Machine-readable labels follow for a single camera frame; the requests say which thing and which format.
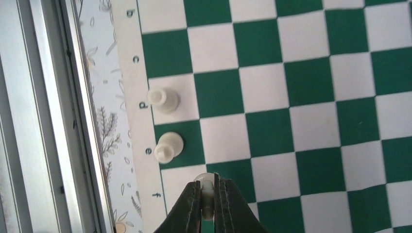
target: checkered pattern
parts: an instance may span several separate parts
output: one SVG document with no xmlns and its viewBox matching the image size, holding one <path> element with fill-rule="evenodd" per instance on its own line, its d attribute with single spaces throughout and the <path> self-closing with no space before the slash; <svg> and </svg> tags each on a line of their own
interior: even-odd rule
<svg viewBox="0 0 412 233">
<path fill-rule="evenodd" d="M 269 232 L 412 232 L 411 4 L 138 0 L 166 207 L 203 172 L 233 179 Z"/>
</svg>

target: white chess piece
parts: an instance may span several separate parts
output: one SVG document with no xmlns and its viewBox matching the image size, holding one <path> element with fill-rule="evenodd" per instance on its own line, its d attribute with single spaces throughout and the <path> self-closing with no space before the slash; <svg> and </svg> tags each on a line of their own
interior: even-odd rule
<svg viewBox="0 0 412 233">
<path fill-rule="evenodd" d="M 183 150 L 183 139 L 175 132 L 167 132 L 159 138 L 154 148 L 154 156 L 161 164 L 169 163 Z"/>
<path fill-rule="evenodd" d="M 177 93 L 170 88 L 152 88 L 147 92 L 148 102 L 158 111 L 168 114 L 179 104 Z"/>
<path fill-rule="evenodd" d="M 202 173 L 194 178 L 194 181 L 200 181 L 202 217 L 206 221 L 213 220 L 214 216 L 214 184 L 215 175 L 213 173 Z"/>
</svg>

